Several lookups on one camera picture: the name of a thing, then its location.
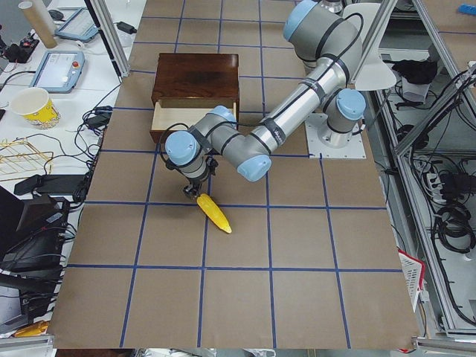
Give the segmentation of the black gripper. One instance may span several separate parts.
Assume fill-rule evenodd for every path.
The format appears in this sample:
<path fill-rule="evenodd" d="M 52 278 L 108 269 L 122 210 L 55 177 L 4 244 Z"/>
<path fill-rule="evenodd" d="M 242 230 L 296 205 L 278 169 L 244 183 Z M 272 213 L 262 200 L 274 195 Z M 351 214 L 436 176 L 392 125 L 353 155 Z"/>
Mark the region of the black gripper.
<path fill-rule="evenodd" d="M 184 195 L 189 199 L 197 199 L 202 190 L 202 185 L 207 181 L 208 173 L 203 173 L 196 178 L 188 178 L 189 185 L 183 188 Z"/>

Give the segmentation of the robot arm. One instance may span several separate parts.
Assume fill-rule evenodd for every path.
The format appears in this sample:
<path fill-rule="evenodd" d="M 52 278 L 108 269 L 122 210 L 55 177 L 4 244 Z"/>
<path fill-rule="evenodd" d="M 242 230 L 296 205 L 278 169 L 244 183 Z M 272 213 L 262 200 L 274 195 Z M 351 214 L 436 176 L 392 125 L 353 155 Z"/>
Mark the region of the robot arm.
<path fill-rule="evenodd" d="M 209 157 L 213 151 L 248 181 L 260 180 L 271 167 L 272 152 L 334 94 L 345 93 L 359 103 L 350 108 L 337 104 L 339 116 L 360 119 L 365 101 L 347 84 L 361 59 L 364 25 L 360 13 L 342 18 L 315 1 L 301 1 L 289 15 L 283 36 L 314 69 L 247 135 L 237 130 L 236 118 L 224 106 L 210 110 L 189 129 L 170 134 L 165 142 L 166 167 L 188 179 L 184 194 L 198 197 L 202 183 L 215 173 L 217 163 Z"/>

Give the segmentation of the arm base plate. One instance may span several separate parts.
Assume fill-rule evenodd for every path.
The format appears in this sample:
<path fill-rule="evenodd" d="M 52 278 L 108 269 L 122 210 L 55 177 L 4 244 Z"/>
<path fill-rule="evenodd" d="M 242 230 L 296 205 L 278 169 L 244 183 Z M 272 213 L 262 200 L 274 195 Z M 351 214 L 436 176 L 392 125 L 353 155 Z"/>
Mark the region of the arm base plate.
<path fill-rule="evenodd" d="M 358 159 L 366 158 L 363 140 L 358 133 L 358 124 L 344 134 L 333 132 L 327 126 L 327 116 L 310 114 L 304 122 L 310 158 Z"/>

